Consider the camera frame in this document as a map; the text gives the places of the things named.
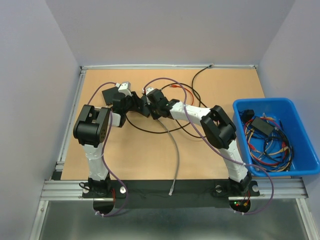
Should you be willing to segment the black network switch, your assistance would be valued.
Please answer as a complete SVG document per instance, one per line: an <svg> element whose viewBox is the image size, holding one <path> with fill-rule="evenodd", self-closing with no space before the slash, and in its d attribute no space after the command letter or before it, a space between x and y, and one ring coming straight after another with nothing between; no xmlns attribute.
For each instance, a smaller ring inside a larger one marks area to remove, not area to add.
<svg viewBox="0 0 320 240"><path fill-rule="evenodd" d="M119 88L117 86L114 86L102 91L102 96L107 106L113 104L113 97L116 93L118 93L118 89Z"/></svg>
<svg viewBox="0 0 320 240"><path fill-rule="evenodd" d="M147 103L146 96L143 95L143 96L140 97L140 98L143 99L143 101L144 101L144 109L143 109L143 111L140 111L139 114L141 114L142 116L148 118L148 117L150 116L150 111L149 111L149 109L146 107L146 103Z"/></svg>

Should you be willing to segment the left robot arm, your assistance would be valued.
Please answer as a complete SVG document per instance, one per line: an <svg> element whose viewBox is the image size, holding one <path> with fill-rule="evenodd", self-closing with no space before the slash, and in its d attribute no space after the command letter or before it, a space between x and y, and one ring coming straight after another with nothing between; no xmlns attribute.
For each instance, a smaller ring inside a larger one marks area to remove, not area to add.
<svg viewBox="0 0 320 240"><path fill-rule="evenodd" d="M128 112L150 115L146 107L147 98L136 92L123 93L117 87L102 92L107 107L95 108L85 104L75 122L73 136L82 145L88 160L89 177L80 182L83 198L106 198L115 191L111 186L110 172L103 160L104 144L110 134L110 126L121 128Z"/></svg>

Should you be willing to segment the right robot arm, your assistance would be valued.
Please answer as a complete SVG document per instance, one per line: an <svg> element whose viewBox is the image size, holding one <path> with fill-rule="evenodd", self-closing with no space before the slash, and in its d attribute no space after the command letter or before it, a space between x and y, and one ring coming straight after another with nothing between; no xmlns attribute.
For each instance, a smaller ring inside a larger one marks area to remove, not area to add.
<svg viewBox="0 0 320 240"><path fill-rule="evenodd" d="M160 117L189 122L195 130L202 127L200 135L210 147L217 150L227 167L230 191L242 195L248 191L252 180L241 158L236 142L236 126L221 106L203 108L188 105L180 100L168 100L161 90L149 87L144 90L146 106L153 119Z"/></svg>

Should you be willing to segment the black ethernet cable short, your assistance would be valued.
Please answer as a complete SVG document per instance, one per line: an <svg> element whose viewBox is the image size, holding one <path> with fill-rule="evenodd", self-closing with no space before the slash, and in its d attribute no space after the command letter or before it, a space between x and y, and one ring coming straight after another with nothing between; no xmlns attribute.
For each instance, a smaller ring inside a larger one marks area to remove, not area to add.
<svg viewBox="0 0 320 240"><path fill-rule="evenodd" d="M191 96L191 105L194 104L195 102L195 99L197 99L198 101L198 106L201 107L207 107L201 100L201 95L193 88L191 87L190 85L186 84L186 83L181 83L182 86L184 86L185 90L190 94ZM163 86L160 90L163 91L165 88L181 88L180 85L178 84L167 84L165 86ZM190 133L189 131L186 130L186 127L189 125L189 123L185 124L185 125L181 125L181 123L178 121L178 120L175 120L175 122L178 124L179 128L177 128L176 130L183 130L186 134L190 135L191 137L193 138L196 138L196 139L200 139L201 137L198 136L198 135L194 135L192 133Z"/></svg>

